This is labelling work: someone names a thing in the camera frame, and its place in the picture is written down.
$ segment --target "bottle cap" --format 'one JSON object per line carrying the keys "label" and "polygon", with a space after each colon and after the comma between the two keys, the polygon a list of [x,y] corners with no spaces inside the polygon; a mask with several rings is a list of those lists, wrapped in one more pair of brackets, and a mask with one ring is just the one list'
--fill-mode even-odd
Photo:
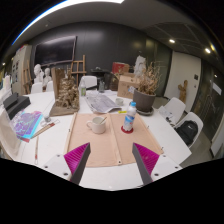
{"label": "bottle cap", "polygon": [[136,107],[136,103],[135,102],[131,102],[131,106]]}

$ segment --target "vase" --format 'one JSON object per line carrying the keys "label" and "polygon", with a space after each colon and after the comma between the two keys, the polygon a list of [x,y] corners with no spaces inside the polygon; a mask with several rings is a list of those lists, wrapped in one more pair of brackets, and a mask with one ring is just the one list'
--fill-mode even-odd
{"label": "vase", "polygon": [[134,90],[133,101],[136,102],[136,108],[142,112],[150,112],[154,100],[156,98],[155,95],[147,95],[139,92],[138,90]]}

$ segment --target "gray wall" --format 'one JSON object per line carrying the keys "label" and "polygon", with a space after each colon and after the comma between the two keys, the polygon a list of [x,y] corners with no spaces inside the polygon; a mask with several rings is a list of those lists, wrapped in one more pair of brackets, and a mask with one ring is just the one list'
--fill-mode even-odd
{"label": "gray wall", "polygon": [[[75,60],[82,60],[83,55],[86,55],[87,75],[94,75],[90,70],[96,67],[112,71],[113,62],[135,65],[136,58],[139,55],[147,58],[147,63],[150,63],[155,58],[156,41],[142,31],[114,23],[73,23],[53,28],[29,41],[29,44],[33,46],[30,60],[32,77],[34,77],[36,45],[51,39],[72,35],[77,36]],[[166,60],[169,61],[172,51],[165,45],[163,45],[164,48],[170,52],[170,54],[165,55],[165,58],[168,57]],[[70,67],[71,63],[52,65],[51,67],[66,69],[67,65]]]}

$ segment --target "bag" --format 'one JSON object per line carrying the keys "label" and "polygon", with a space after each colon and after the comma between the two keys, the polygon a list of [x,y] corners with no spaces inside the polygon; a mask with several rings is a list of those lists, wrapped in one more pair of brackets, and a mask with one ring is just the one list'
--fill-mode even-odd
{"label": "bag", "polygon": [[185,121],[180,127],[175,128],[186,145],[192,144],[198,133],[198,125],[195,121]]}

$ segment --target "cup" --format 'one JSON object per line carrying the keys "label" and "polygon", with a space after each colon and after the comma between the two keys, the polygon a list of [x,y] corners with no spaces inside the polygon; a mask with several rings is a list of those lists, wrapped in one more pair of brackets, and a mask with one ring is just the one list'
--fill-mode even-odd
{"label": "cup", "polygon": [[124,100],[121,99],[121,98],[117,98],[117,99],[115,100],[115,102],[116,102],[116,104],[119,105],[119,106],[123,106],[123,104],[124,104]]}
{"label": "cup", "polygon": [[106,130],[106,120],[105,117],[94,117],[92,121],[87,121],[86,125],[88,128],[92,129],[95,134],[102,134]]}

